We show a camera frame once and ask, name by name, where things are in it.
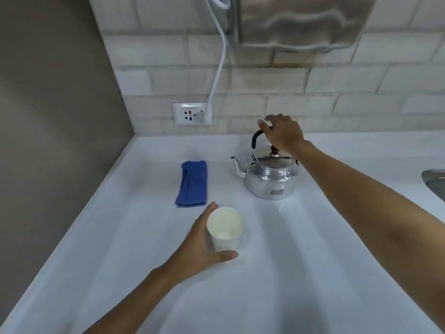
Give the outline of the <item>silver metal kettle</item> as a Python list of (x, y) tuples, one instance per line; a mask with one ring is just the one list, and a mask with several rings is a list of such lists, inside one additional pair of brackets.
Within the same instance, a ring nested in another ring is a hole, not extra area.
[(271, 201), (286, 199), (296, 188), (299, 162), (273, 145), (258, 149), (257, 139), (261, 134), (262, 130), (253, 134), (251, 156), (244, 167), (236, 157), (231, 157), (235, 171), (254, 196)]

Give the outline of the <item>person's left hand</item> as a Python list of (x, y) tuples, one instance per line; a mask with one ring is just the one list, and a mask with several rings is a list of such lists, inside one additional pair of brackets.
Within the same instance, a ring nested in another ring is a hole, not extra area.
[(207, 219), (211, 212), (219, 208), (216, 202), (209, 204), (202, 214), (195, 220), (184, 241), (173, 255), (157, 270), (162, 278), (170, 285), (175, 286), (180, 282), (193, 277), (202, 271), (214, 266), (206, 265), (206, 230)]

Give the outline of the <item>person's right hand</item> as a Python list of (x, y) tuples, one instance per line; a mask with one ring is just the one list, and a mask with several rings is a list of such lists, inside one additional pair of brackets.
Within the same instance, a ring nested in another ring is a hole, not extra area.
[(268, 115), (257, 120), (258, 127), (267, 140), (277, 149), (297, 156), (300, 147), (305, 143), (303, 131), (297, 121), (283, 114)]

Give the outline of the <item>white wall socket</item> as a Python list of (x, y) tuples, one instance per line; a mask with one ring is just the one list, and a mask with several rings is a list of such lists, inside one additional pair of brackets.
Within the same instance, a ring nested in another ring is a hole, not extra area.
[(208, 103), (173, 103), (176, 126), (213, 126), (213, 107)]

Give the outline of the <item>blue folded cloth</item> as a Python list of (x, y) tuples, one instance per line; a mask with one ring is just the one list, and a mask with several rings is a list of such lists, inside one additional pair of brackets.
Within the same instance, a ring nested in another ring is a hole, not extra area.
[(198, 207), (207, 203), (206, 161), (186, 161), (181, 165), (182, 178), (175, 204), (177, 207)]

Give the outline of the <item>white paper cup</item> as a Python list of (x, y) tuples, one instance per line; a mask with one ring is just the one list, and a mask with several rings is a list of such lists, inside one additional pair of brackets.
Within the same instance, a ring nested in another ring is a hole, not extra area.
[(217, 252), (238, 251), (243, 229), (242, 215), (232, 207), (219, 207), (207, 219), (207, 230)]

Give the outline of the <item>person's right forearm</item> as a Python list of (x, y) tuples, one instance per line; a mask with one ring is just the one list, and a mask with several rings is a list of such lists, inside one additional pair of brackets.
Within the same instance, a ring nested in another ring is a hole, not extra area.
[(308, 141), (292, 154), (368, 250), (431, 317), (445, 313), (445, 224)]

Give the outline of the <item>stainless steel sink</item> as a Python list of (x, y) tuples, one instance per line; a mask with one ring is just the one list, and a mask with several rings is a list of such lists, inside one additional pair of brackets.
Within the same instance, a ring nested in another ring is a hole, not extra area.
[(425, 185), (445, 202), (445, 170), (425, 170), (421, 178)]

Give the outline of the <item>stainless steel wall appliance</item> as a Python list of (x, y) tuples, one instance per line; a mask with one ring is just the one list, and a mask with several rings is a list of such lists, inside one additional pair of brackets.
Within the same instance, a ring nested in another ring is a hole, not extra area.
[(376, 0), (231, 0), (228, 34), (238, 46), (273, 51), (351, 47)]

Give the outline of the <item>person's left forearm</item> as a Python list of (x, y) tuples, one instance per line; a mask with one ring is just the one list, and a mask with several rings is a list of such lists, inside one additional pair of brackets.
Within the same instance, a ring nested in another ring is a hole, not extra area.
[(143, 322), (180, 280), (165, 267), (154, 269), (121, 302), (83, 334), (135, 334)]

